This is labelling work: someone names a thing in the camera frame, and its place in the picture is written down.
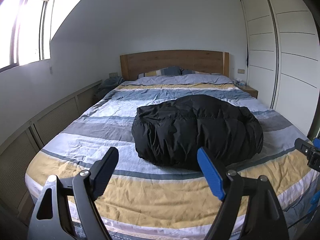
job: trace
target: headboard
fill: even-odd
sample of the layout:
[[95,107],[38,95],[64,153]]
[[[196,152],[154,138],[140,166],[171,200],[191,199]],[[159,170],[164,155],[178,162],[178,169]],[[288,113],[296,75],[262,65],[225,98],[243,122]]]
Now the headboard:
[[120,56],[122,77],[136,80],[140,73],[169,66],[229,76],[229,53],[210,50],[159,50]]

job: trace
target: bright window light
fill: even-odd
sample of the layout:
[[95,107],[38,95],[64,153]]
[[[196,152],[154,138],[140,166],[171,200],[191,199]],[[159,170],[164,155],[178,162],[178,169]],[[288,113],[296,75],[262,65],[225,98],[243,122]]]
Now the bright window light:
[[43,4],[42,0],[27,0],[19,13],[18,56],[20,65],[40,60],[39,28]]
[[4,0],[0,5],[0,69],[10,65],[12,27],[19,10],[19,0]]

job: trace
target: nightstand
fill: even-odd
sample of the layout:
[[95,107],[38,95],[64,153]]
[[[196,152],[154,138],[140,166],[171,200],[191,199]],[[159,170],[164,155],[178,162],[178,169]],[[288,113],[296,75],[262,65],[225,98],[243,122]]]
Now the nightstand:
[[249,86],[244,86],[244,87],[237,86],[237,87],[240,88],[242,91],[249,93],[252,97],[258,98],[258,90],[255,90],[254,88]]

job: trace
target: black cable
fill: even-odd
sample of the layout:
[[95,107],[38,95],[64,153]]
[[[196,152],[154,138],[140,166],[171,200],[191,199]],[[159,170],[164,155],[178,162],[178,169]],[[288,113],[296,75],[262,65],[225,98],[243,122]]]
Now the black cable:
[[301,220],[303,220],[304,218],[306,218],[308,215],[310,215],[311,213],[315,213],[318,209],[319,209],[320,206],[317,206],[317,208],[311,212],[309,212],[308,214],[306,214],[305,216],[303,216],[302,218],[300,218],[298,221],[295,221],[292,225],[288,226],[288,229],[290,227],[293,227],[295,224],[299,223]]

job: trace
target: striped bedspread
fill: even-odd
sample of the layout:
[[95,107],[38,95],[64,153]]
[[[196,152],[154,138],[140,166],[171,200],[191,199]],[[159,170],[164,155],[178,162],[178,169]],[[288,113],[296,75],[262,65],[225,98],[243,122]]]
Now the striped bedspread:
[[[203,239],[218,212],[202,173],[157,167],[140,159],[131,126],[140,106],[186,95],[206,94],[235,106],[246,106],[264,131],[263,149],[252,159],[232,164],[242,176],[266,175],[284,210],[303,198],[318,173],[307,166],[294,141],[307,138],[287,119],[236,88],[222,75],[189,74],[144,77],[124,82],[51,140],[26,173],[30,193],[38,198],[51,174],[71,177],[89,169],[109,147],[119,150],[119,163],[96,206],[109,231],[147,239]],[[234,233],[241,229],[247,207],[243,198]],[[73,198],[74,221],[79,222]]]

